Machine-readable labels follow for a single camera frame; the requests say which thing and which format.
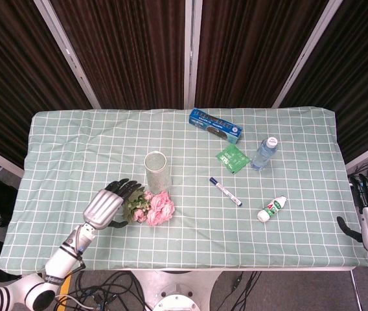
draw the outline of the small white bottle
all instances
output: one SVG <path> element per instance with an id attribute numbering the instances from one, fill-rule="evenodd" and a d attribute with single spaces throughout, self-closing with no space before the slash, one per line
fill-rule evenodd
<path id="1" fill-rule="evenodd" d="M 273 199 L 266 207 L 263 208 L 263 210 L 257 213 L 257 219 L 259 219 L 261 222 L 267 222 L 273 215 L 275 215 L 285 206 L 285 203 L 285 196 L 279 196 L 278 198 Z"/>

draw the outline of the artificial flower bouquet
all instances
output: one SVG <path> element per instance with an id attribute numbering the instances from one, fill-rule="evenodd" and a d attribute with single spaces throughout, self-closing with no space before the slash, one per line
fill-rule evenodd
<path id="1" fill-rule="evenodd" d="M 151 226 L 161 225 L 172 218 L 174 210 L 174 202 L 167 191 L 154 195 L 138 189 L 124 206 L 124 219 L 128 222 L 146 222 Z"/>

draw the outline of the yellow tape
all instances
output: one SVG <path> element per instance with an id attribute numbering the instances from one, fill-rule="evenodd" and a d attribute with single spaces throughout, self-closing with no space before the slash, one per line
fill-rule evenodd
<path id="1" fill-rule="evenodd" d="M 69 293 L 70 279 L 71 279 L 71 275 L 66 278 L 65 282 L 63 283 L 62 287 L 60 288 L 60 295 L 67 295 Z M 64 306 L 59 306 L 57 308 L 57 311 L 65 311 L 65 307 Z"/>

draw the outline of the pink artificial flower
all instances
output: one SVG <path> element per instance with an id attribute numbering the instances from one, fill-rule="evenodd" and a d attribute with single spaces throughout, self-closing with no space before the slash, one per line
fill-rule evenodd
<path id="1" fill-rule="evenodd" d="M 146 221 L 148 225 L 160 225 L 171 219 L 174 211 L 174 202 L 170 200 L 168 192 L 163 191 L 151 199 L 151 209 Z"/>
<path id="2" fill-rule="evenodd" d="M 145 191 L 144 192 L 144 199 L 146 199 L 146 200 L 148 200 L 148 201 L 151 201 L 151 199 L 152 199 L 152 197 L 153 197 L 154 195 L 152 194 L 152 192 L 151 191 Z"/>
<path id="3" fill-rule="evenodd" d="M 135 210 L 133 214 L 134 222 L 144 222 L 146 220 L 146 215 L 144 214 L 142 209 Z"/>

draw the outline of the blue box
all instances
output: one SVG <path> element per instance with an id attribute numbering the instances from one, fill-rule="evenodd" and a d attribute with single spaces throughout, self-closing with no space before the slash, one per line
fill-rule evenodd
<path id="1" fill-rule="evenodd" d="M 242 130 L 239 125 L 227 122 L 225 120 L 212 117 L 200 109 L 194 108 L 190 114 L 189 122 L 192 125 L 202 128 L 210 133 L 213 133 L 232 144 L 237 143 L 242 135 Z"/>

